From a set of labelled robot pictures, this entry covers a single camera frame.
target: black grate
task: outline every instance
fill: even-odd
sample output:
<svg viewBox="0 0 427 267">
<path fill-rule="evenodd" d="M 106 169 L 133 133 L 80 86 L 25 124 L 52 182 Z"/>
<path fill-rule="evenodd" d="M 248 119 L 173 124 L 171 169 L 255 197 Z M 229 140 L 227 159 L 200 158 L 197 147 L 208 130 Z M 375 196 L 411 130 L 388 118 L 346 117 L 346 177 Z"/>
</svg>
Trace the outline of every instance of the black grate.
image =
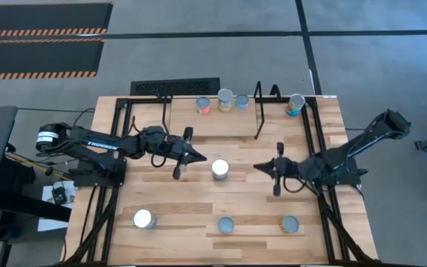
<svg viewBox="0 0 427 267">
<path fill-rule="evenodd" d="M 208 96 L 220 90 L 220 78 L 131 82 L 131 96 Z"/>
</svg>

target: white can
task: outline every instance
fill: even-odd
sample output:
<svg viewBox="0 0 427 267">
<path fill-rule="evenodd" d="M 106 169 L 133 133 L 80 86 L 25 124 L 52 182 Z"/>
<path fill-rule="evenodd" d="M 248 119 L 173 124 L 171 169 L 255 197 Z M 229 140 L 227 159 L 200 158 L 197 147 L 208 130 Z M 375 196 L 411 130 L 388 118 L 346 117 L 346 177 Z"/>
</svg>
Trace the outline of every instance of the white can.
<svg viewBox="0 0 427 267">
<path fill-rule="evenodd" d="M 212 177 L 217 181 L 227 179 L 228 163 L 224 159 L 217 159 L 212 163 Z"/>
<path fill-rule="evenodd" d="M 156 227 L 157 216 L 149 210 L 142 209 L 134 214 L 133 222 L 138 228 L 152 229 Z"/>
</svg>

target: table frame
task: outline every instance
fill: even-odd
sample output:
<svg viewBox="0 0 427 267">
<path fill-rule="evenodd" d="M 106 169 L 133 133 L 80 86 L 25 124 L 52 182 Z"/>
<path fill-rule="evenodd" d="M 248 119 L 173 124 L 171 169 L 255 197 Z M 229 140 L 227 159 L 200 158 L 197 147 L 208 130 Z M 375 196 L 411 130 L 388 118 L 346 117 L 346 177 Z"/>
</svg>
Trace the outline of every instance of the table frame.
<svg viewBox="0 0 427 267">
<path fill-rule="evenodd" d="M 261 133 L 262 126 L 265 122 L 263 103 L 287 103 L 289 101 L 288 97 L 281 96 L 279 87 L 277 85 L 273 85 L 273 87 L 271 88 L 270 96 L 274 96 L 274 97 L 263 98 L 261 82 L 258 81 L 256 84 L 255 93 L 254 93 L 254 100 L 255 100 L 255 105 L 259 104 L 260 106 L 261 123 L 260 123 L 260 126 L 258 127 L 258 132 L 255 136 L 255 139 L 257 139 L 259 134 Z M 152 99 L 132 99 L 132 98 L 116 99 L 115 112 L 113 114 L 113 122 L 111 125 L 110 135 L 111 136 L 116 135 L 116 130 L 118 129 L 119 123 L 122 123 L 122 135 L 126 134 L 129 131 L 131 110 L 133 105 L 135 104 L 163 104 L 164 106 L 163 106 L 163 112 L 162 112 L 162 124 L 164 125 L 165 130 L 168 132 L 168 127 L 165 124 L 165 112 L 166 112 L 166 106 L 168 103 L 171 103 L 172 98 L 173 98 L 172 96 L 168 97 L 164 95 L 164 96 L 158 96 L 157 98 L 152 98 Z M 322 131 L 319 110 L 317 107 L 317 100 L 315 96 L 306 96 L 305 98 L 306 98 L 307 105 L 305 105 L 302 108 L 301 115 L 302 115 L 302 120 L 304 124 L 304 129 L 305 129 L 306 141 L 308 144 L 308 151 L 310 155 L 313 155 L 316 153 L 316 151 L 314 150 L 314 143 L 313 143 L 313 138 L 311 134 L 311 126 L 309 124 L 307 107 L 310 107 L 312 110 L 314 125 L 317 129 L 318 143 L 321 151 L 326 150 L 325 138 L 324 138 L 324 133 Z M 125 118 L 123 119 L 123 122 L 120 122 L 119 117 L 121 114 L 121 110 L 123 108 L 126 108 Z M 357 164 L 354 160 L 352 161 L 352 164 L 350 167 L 353 169 L 357 168 Z M 106 190 L 107 190 L 106 187 L 100 188 L 99 197 L 97 199 L 97 204 L 96 204 L 95 217 L 93 220 L 93 227 L 90 233 L 87 235 L 82 245 L 77 248 L 74 255 L 64 262 L 64 266 L 86 266 L 87 264 L 90 266 L 106 266 L 107 265 L 108 255 L 110 253 L 110 243 L 111 243 L 111 236 L 113 233 L 113 224 L 115 219 L 115 211 L 116 211 L 116 203 L 117 203 L 118 194 L 119 194 L 119 187 L 113 187 L 110 199 L 108 200 L 108 203 L 105 209 L 103 209 L 105 197 L 106 197 Z M 353 241 L 353 239 L 347 233 L 345 228 L 342 226 L 342 218 L 340 215 L 340 208 L 337 201 L 336 192 L 334 190 L 329 190 L 328 195 L 331 201 L 331 207 L 328 206 L 325 200 L 325 196 L 323 194 L 318 197 L 318 205 L 320 207 L 320 218 L 322 223 L 322 230 L 324 234 L 325 247 L 328 255 L 329 264 L 340 264 L 341 266 L 355 266 L 356 264 L 358 264 L 358 262 L 351 261 L 350 255 L 349 255 L 349 249 L 350 249 L 352 253 L 356 256 L 356 258 L 360 261 L 359 264 L 361 266 L 399 266 L 399 265 L 389 265 L 386 263 L 381 263 L 378 260 L 372 260 L 366 254 L 364 254 L 363 251 L 360 249 L 360 247 Z M 332 243 L 331 229 L 328 224 L 329 220 L 334 225 L 338 233 L 339 242 L 340 242 L 341 260 L 337 260 L 335 257 L 334 245 Z M 100 261 L 95 261 L 94 255 L 95 255 L 98 233 L 102 229 L 102 226 L 105 223 L 106 223 L 106 232 L 105 232 L 105 238 L 102 246 L 102 258 Z M 86 263 L 81 263 L 82 258 L 85 255 L 85 252 L 88 252 Z"/>
</svg>

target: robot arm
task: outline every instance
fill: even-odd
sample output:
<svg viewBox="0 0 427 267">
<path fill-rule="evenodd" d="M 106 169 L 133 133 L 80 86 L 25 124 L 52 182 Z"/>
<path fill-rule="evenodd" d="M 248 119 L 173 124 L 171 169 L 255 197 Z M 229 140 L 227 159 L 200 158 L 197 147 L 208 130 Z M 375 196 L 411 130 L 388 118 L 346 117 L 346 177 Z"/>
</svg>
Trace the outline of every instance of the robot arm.
<svg viewBox="0 0 427 267">
<path fill-rule="evenodd" d="M 206 157 L 192 148 L 192 128 L 186 128 L 184 136 L 168 136 L 161 126 L 143 128 L 134 136 L 111 136 L 106 133 L 90 131 L 79 126 L 70 127 L 65 123 L 49 124 L 40 127 L 36 148 L 41 153 L 39 156 L 53 156 L 66 154 L 83 162 L 87 162 L 100 174 L 116 172 L 119 160 L 110 153 L 96 153 L 86 146 L 105 148 L 117 151 L 131 159 L 139 159 L 146 153 L 164 157 L 161 167 L 166 159 L 174 159 L 177 166 L 173 177 L 180 178 L 180 166 L 193 162 L 202 162 Z"/>
<path fill-rule="evenodd" d="M 338 148 L 321 151 L 302 162 L 293 162 L 282 156 L 284 145 L 278 143 L 278 157 L 254 167 L 276 180 L 275 196 L 280 194 L 279 181 L 282 177 L 299 178 L 314 182 L 316 186 L 333 185 L 336 182 L 351 185 L 350 180 L 342 182 L 342 174 L 349 172 L 348 161 L 380 140 L 403 138 L 409 134 L 410 126 L 411 123 L 400 113 L 388 110 L 375 117 L 363 133 Z"/>
</svg>

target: can lid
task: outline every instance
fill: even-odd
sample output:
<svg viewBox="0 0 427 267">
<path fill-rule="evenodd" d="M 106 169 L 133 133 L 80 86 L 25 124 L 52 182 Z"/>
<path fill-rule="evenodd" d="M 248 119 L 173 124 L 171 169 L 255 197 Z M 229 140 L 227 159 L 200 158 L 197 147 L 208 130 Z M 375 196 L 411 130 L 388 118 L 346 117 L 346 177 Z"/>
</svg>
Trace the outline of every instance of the can lid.
<svg viewBox="0 0 427 267">
<path fill-rule="evenodd" d="M 140 227 L 140 228 L 144 228 L 146 226 L 149 225 L 149 223 L 151 222 L 151 212 L 149 212 L 149 210 L 139 210 L 134 214 L 133 217 L 133 221 L 134 221 L 134 225 Z"/>
<path fill-rule="evenodd" d="M 300 106 L 305 104 L 305 99 L 304 99 L 304 96 L 298 93 L 295 93 L 291 96 L 291 102 L 293 102 L 293 104 L 295 105 Z"/>
<path fill-rule="evenodd" d="M 296 233 L 297 230 L 299 230 L 299 222 L 297 221 L 296 217 L 288 215 L 282 219 L 282 227 L 288 233 Z"/>
<path fill-rule="evenodd" d="M 219 90 L 218 93 L 219 100 L 222 102 L 228 102 L 231 101 L 234 97 L 234 92 L 227 88 L 223 88 Z"/>
<path fill-rule="evenodd" d="M 234 230 L 234 221 L 230 217 L 222 217 L 219 220 L 219 231 L 228 234 Z"/>
<path fill-rule="evenodd" d="M 212 163 L 212 171 L 218 175 L 226 174 L 228 172 L 228 163 L 223 159 L 217 159 Z"/>
<path fill-rule="evenodd" d="M 196 103 L 197 103 L 197 107 L 199 107 L 199 108 L 206 108 L 206 107 L 209 106 L 209 104 L 211 103 L 211 101 L 207 97 L 201 96 L 201 97 L 199 97 L 197 99 Z"/>
<path fill-rule="evenodd" d="M 248 102 L 250 102 L 250 99 L 248 98 L 247 95 L 242 93 L 242 94 L 239 94 L 236 96 L 236 105 L 237 106 L 244 107 L 244 106 L 248 105 Z"/>
</svg>

